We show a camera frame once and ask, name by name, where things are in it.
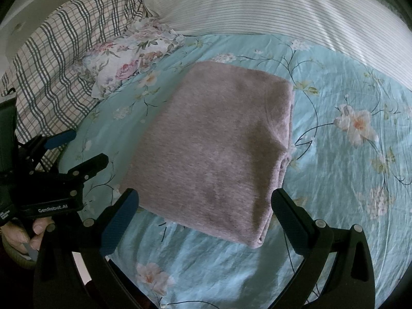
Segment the human hand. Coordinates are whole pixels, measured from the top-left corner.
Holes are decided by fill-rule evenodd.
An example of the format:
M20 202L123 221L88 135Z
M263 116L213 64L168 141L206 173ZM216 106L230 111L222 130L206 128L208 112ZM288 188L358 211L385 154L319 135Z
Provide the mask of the human hand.
M36 234L30 239L26 231L15 224L13 221L7 222L1 227L1 231L7 239L8 243L17 251L27 254L27 250L23 243L29 243L30 247L39 250L45 230L49 224L54 223L51 217L38 218L33 222L33 231Z

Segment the pink flower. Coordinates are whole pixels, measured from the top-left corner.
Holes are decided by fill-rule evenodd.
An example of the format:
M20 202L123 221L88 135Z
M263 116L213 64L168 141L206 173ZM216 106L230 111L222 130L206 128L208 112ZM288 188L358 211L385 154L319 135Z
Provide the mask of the pink flower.
M389 196L388 191L381 186L371 188L369 196L357 193L356 197L361 206L366 204L366 212L371 220L386 215L391 204L395 202L395 198Z
M116 79L126 80L136 72L138 66L138 60L130 62L129 64L124 64L121 68L117 70Z
M160 296L165 296L167 288L175 284L173 278L153 262L148 263L147 266L137 264L136 270L137 281L148 285L153 292Z
M97 43L96 45L93 46L93 48L89 52L99 53L102 51L106 51L113 45L114 45L113 43Z
M348 139L354 147L363 144L365 140L379 140L375 130L370 126L371 113L367 110L355 111L349 105L340 105L340 117L334 119L333 124L347 132Z

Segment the blue gripper pad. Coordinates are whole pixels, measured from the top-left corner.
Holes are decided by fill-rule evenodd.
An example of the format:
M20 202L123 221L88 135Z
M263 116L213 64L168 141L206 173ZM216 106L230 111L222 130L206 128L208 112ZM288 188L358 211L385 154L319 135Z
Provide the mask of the blue gripper pad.
M74 130L63 131L62 133L59 133L55 136L48 137L44 148L46 150L52 150L52 149L55 149L56 147L59 147L61 145L65 145L71 142L75 138L76 138L76 132Z
M282 188L273 191L271 206L295 252L306 257L315 237L312 218Z
M128 188L119 200L107 207L96 220L96 234L100 237L100 254L112 254L122 239L139 206L139 195Z

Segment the floral bedsheet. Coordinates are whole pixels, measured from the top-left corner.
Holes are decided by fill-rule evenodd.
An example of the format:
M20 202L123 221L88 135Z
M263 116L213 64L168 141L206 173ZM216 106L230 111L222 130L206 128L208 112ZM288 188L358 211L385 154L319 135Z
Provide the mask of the floral bedsheet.
M120 196L145 128L191 64L206 60L294 84L295 150L284 189L314 219L347 229L362 225L378 307L412 259L412 92L322 46L283 35L192 37L147 74L123 83L84 120L60 162L67 170L101 152L110 157L85 187L81 216L97 217ZM301 261L275 217L265 243L253 250L142 209L111 258L156 305L177 309L267 308ZM319 295L327 272L309 300Z

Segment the floral pillowcase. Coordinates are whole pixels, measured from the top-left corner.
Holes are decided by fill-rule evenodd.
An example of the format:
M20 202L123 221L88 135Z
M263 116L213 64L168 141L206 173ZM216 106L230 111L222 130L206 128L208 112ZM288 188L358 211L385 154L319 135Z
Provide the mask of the floral pillowcase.
M94 82L91 95L101 100L123 80L148 71L157 59L172 53L184 41L184 36L155 18L144 18L131 24L124 35L94 45L73 68L80 78Z

